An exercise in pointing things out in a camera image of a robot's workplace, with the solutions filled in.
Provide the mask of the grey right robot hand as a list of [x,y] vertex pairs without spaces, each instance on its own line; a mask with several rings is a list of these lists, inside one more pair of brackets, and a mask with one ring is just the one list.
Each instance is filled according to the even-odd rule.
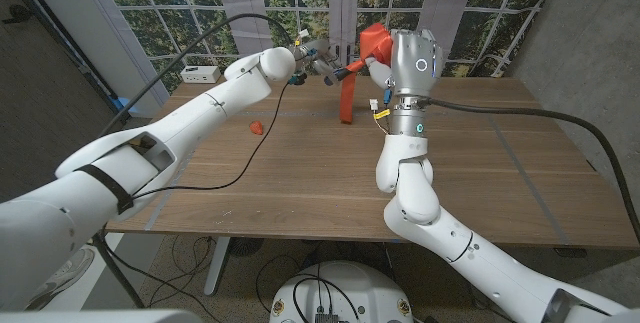
[[392,29],[390,38],[389,63],[374,55],[365,59],[371,79],[395,99],[390,114],[383,118],[387,133],[424,137],[426,100],[441,77],[443,50],[428,29]]

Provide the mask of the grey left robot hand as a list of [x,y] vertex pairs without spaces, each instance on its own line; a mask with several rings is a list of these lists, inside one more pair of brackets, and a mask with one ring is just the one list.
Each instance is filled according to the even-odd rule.
[[312,40],[300,45],[290,46],[289,50],[296,62],[296,72],[307,73],[313,69],[324,77],[328,86],[339,85],[343,77],[339,72],[344,68],[334,54],[327,39]]

